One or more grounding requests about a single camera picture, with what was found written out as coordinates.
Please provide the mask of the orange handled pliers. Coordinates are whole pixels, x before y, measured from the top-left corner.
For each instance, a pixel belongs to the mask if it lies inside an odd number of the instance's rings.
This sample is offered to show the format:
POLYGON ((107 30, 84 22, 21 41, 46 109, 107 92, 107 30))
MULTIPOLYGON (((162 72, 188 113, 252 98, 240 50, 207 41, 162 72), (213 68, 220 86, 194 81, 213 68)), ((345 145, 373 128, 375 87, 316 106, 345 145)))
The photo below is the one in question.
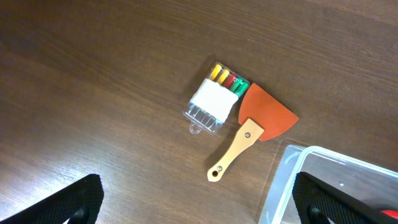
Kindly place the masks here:
POLYGON ((388 215, 392 218, 398 219, 398 211, 397 210, 382 210, 383 214, 388 215))

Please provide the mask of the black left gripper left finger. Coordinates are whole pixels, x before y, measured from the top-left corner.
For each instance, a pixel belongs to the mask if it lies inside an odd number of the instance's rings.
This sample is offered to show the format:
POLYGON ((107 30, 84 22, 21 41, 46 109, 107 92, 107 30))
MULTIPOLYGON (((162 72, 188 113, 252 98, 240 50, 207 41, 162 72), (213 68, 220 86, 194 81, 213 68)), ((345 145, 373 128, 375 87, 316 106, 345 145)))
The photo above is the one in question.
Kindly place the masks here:
POLYGON ((1 223, 94 224, 103 199, 100 176, 89 174, 1 223))

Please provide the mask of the clear plastic container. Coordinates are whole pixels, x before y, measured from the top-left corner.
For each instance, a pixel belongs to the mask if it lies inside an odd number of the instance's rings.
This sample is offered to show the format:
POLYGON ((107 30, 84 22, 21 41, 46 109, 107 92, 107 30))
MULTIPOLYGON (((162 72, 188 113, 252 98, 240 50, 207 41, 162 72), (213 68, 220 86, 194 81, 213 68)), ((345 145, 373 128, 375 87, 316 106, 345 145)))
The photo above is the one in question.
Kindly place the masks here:
POLYGON ((397 173, 319 146, 283 147, 259 223, 397 223, 397 173))

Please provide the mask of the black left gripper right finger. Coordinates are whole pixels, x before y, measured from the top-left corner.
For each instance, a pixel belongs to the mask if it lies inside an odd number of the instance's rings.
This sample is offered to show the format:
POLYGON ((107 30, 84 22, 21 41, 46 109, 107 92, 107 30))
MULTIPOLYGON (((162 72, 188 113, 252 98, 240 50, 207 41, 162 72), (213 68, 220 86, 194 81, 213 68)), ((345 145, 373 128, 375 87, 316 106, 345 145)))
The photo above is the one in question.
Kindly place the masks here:
POLYGON ((292 195, 302 223, 397 224, 397 219, 307 172, 296 175, 292 195))

